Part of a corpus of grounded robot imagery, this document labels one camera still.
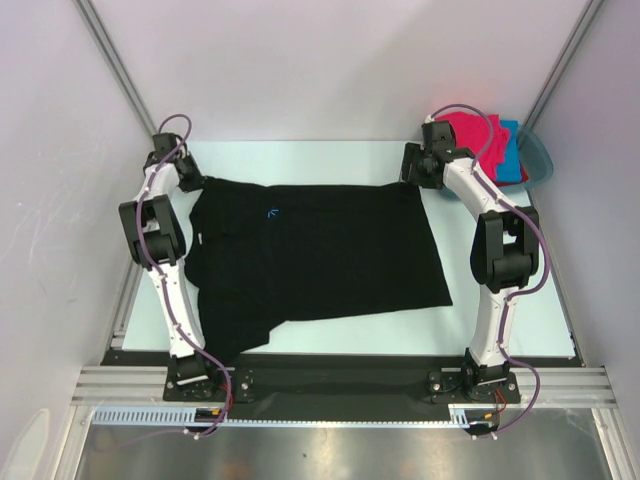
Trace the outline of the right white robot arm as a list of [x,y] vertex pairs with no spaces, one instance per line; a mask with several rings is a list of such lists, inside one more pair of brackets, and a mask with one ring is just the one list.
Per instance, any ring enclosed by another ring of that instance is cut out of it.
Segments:
[[509,337],[520,293],[539,267],[539,217],[519,207],[484,173],[473,152],[456,143],[448,121],[427,119],[422,143],[405,145],[401,180],[453,192],[476,221],[470,268],[480,287],[476,328],[453,391],[491,399],[508,381]]

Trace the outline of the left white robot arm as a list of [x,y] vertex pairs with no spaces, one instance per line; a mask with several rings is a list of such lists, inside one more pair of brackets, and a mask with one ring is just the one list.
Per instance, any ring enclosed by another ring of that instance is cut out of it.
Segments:
[[187,242],[171,203],[175,190],[202,189],[204,177],[175,133],[153,136],[143,168],[141,190],[118,213],[132,260],[149,276],[158,294],[169,337],[169,362],[163,399],[208,400],[221,387],[220,374],[202,351],[204,335],[187,293],[184,263]]

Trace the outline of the black t shirt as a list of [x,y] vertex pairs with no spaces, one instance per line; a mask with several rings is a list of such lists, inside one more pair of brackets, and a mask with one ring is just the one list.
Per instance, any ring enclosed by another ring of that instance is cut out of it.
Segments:
[[224,364],[287,321],[452,302],[420,191],[262,186],[209,177],[190,213],[185,274],[205,349]]

